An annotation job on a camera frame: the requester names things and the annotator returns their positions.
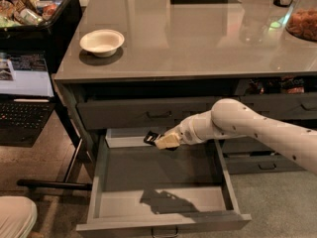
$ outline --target black box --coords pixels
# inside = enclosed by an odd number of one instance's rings
[[[52,17],[38,26],[0,28],[0,51],[44,53],[49,72],[55,73],[81,16],[79,0],[62,0]]]

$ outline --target white bowl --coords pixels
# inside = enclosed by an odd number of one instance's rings
[[[110,57],[122,46],[125,38],[113,30],[97,30],[85,35],[80,40],[80,46],[100,58]]]

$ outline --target black keyboard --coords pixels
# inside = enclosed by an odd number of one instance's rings
[[[52,111],[50,103],[0,103],[0,128],[43,128]]]

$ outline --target gray countertop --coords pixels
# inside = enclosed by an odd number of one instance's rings
[[[317,74],[317,43],[285,29],[290,8],[272,0],[171,4],[90,0],[55,80],[96,82]],[[125,43],[101,59],[80,38],[113,29]]]

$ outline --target floor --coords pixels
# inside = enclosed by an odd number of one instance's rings
[[[0,195],[25,195],[37,205],[35,231],[46,238],[80,238],[90,192],[17,186],[18,179],[62,180],[73,146],[52,115],[33,148],[0,147]],[[91,182],[91,167],[79,166],[77,182]],[[235,175],[232,184],[242,213],[253,220],[242,230],[179,235],[180,238],[317,237],[317,178],[308,172]]]

